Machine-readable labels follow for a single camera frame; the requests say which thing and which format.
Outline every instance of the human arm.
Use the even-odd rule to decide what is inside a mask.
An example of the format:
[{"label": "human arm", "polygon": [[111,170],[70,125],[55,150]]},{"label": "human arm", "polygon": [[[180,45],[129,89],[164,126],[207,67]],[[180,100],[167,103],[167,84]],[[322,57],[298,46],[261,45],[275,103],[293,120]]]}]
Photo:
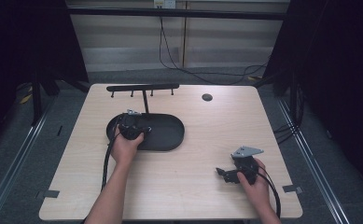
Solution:
[{"label": "human arm", "polygon": [[[263,176],[266,176],[266,173],[263,170],[265,169],[265,165],[262,163],[262,161],[258,159],[255,160],[257,161],[259,167],[261,167],[259,168],[259,173]],[[261,176],[257,176],[257,180],[253,185],[248,183],[247,179],[242,173],[238,172],[237,177],[239,178],[240,184],[243,186],[248,200],[256,209],[260,221],[263,224],[281,223],[270,203],[268,183]]]},{"label": "human arm", "polygon": [[114,172],[89,212],[85,223],[120,224],[123,216],[126,183],[133,158],[138,145],[144,140],[141,133],[135,140],[127,140],[119,134],[117,127],[116,140],[111,149],[111,156],[116,161]]}]

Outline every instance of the grey floor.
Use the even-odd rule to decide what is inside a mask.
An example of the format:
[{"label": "grey floor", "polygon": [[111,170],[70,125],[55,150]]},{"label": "grey floor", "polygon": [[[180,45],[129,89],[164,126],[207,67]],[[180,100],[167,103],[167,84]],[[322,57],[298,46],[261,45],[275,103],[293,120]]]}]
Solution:
[{"label": "grey floor", "polygon": [[[195,68],[194,72],[222,72],[242,74],[244,68]],[[206,84],[211,83],[201,80],[205,78],[216,84],[229,84],[239,77],[224,75],[196,75],[185,74],[170,69],[151,69],[138,71],[97,72],[89,73],[90,84],[93,83],[166,83],[177,82],[180,84]],[[244,78],[236,85],[250,85],[253,82]],[[28,153],[17,178],[12,184],[11,191],[0,209],[0,223],[49,223],[42,221],[38,211],[42,200],[36,194],[43,189],[48,189],[57,165],[63,154],[68,138],[74,128],[80,108],[86,97],[83,93],[68,84],[59,83],[61,92],[57,97],[43,95],[44,105],[53,105],[48,113],[45,124]],[[20,105],[20,98],[27,92],[22,89],[18,92],[11,111],[8,113],[4,129],[0,135],[0,182],[7,173],[9,165],[18,154],[21,144],[30,130],[33,118],[32,101]],[[274,130],[286,124],[284,115],[278,104],[279,99],[272,94],[272,86],[267,85],[258,89],[268,119]],[[317,160],[334,194],[339,199],[350,223],[363,223],[363,178],[358,171],[343,156],[342,150],[336,142],[328,139],[325,127],[319,118],[311,112],[307,105],[304,112],[301,130],[311,147],[314,158]],[[287,169],[295,186],[301,187],[303,193],[299,194],[303,215],[296,219],[282,219],[283,223],[336,223],[328,204],[317,186],[306,160],[300,153],[300,148],[295,139],[289,138],[280,146],[286,162]],[[127,223],[160,223],[127,222]],[[231,220],[190,220],[181,223],[215,223],[228,224]]]}]

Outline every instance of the light wood surface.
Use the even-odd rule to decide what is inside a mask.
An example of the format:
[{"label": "light wood surface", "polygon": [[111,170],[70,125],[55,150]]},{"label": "light wood surface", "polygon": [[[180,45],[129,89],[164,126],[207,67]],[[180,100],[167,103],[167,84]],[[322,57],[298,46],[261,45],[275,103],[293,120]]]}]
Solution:
[{"label": "light wood surface", "polygon": [[[58,198],[45,199],[44,220],[83,219],[100,193],[108,140],[107,123],[134,109],[145,112],[142,92],[106,91],[96,84],[83,105],[50,185]],[[205,102],[202,95],[213,95]],[[169,152],[138,151],[130,172],[125,220],[240,219],[257,217],[240,185],[225,183],[216,167],[235,169],[230,154],[239,146],[264,150],[262,160],[279,192],[282,217],[300,217],[302,210],[258,92],[253,87],[180,86],[175,95],[148,95],[150,113],[171,114],[185,125],[183,143]],[[115,162],[110,159],[108,172]],[[272,206],[275,200],[271,193]]]}]

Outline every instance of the human hand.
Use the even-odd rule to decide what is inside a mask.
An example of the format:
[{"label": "human hand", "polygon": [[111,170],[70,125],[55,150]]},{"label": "human hand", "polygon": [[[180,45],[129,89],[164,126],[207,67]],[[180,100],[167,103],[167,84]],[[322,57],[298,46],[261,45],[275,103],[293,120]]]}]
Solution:
[{"label": "human hand", "polygon": [[144,140],[144,134],[140,133],[134,140],[128,140],[119,134],[119,127],[115,130],[115,136],[117,137],[111,149],[111,156],[117,162],[117,165],[130,165],[137,152],[137,147]]},{"label": "human hand", "polygon": [[[262,168],[265,169],[265,165],[259,159],[255,160],[258,163],[258,166],[261,167],[258,169],[258,172],[263,176],[266,176],[265,171],[262,170]],[[257,210],[262,207],[271,207],[269,199],[269,185],[261,176],[257,176],[257,180],[253,185],[248,183],[247,179],[241,172],[237,173],[237,177],[239,178],[240,184],[243,186],[248,200]]]}]

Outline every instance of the table top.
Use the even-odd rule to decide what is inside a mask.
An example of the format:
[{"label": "table top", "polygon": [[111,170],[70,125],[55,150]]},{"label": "table top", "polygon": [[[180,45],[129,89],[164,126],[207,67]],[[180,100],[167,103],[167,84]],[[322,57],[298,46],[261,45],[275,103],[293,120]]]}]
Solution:
[{"label": "table top", "polygon": [[[100,194],[108,139],[105,128],[116,115],[133,109],[145,112],[142,92],[115,92],[95,84],[77,123],[39,212],[44,220],[83,219]],[[258,92],[246,86],[181,85],[154,91],[147,97],[149,112],[178,117],[185,126],[183,143],[168,152],[138,151],[130,171],[124,220],[256,218],[242,186],[225,183],[216,167],[235,169],[230,154],[240,146],[263,149],[262,160],[277,188],[282,217],[300,217],[302,209]],[[205,93],[213,96],[206,102]],[[110,159],[108,176],[115,162]],[[272,207],[275,199],[271,193]]]}]

